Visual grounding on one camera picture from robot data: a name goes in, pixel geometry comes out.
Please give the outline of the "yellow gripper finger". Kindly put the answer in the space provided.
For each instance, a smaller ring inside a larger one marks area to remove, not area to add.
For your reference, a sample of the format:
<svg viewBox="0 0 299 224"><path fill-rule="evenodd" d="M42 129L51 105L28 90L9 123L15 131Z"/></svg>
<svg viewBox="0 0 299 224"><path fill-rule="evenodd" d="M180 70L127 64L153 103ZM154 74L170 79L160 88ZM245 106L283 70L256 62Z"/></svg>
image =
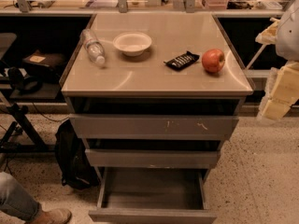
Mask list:
<svg viewBox="0 0 299 224"><path fill-rule="evenodd" d="M286 62L280 69L272 67L261 100L263 119L282 119L299 100L299 62Z"/></svg>
<svg viewBox="0 0 299 224"><path fill-rule="evenodd" d="M255 41L263 45L272 45L277 43L277 30L279 19L271 18L271 24L262 32L258 33Z"/></svg>

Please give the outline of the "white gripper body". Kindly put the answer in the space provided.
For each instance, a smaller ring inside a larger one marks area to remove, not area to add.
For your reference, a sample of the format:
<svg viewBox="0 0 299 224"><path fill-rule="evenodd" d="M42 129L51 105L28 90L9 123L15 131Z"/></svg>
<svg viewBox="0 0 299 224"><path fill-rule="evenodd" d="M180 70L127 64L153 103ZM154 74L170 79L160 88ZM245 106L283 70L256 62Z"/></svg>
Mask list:
<svg viewBox="0 0 299 224"><path fill-rule="evenodd" d="M299 0L294 0L281 17L276 53L289 61L299 61Z"/></svg>

